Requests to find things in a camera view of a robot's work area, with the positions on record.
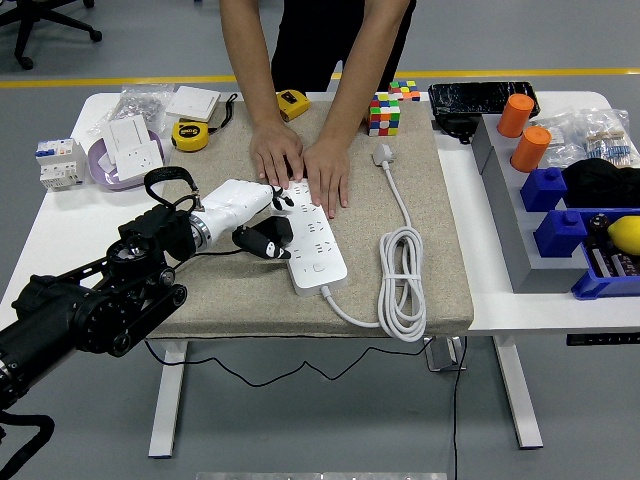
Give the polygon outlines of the person's right hand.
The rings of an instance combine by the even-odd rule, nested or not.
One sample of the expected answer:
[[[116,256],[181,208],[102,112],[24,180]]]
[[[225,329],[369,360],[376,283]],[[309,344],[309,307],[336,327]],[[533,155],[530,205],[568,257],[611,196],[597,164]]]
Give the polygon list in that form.
[[[253,128],[250,155],[258,178],[287,189],[291,179],[303,176],[303,144],[282,121],[269,121]]]

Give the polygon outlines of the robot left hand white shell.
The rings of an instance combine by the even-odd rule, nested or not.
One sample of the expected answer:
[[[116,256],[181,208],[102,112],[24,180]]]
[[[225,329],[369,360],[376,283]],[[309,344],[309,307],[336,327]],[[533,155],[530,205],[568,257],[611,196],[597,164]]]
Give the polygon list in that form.
[[[284,249],[293,240],[285,215],[294,207],[280,187],[230,179],[201,201],[190,223],[198,253],[210,251],[219,237],[232,234],[240,250],[263,259],[289,259]]]

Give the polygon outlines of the person's left hand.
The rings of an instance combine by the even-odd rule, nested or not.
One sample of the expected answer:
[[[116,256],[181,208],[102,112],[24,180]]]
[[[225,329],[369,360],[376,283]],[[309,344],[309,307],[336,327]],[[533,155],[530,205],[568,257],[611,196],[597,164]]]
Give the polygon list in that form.
[[[350,158],[348,146],[321,136],[303,152],[312,203],[333,219],[339,206],[348,206]]]

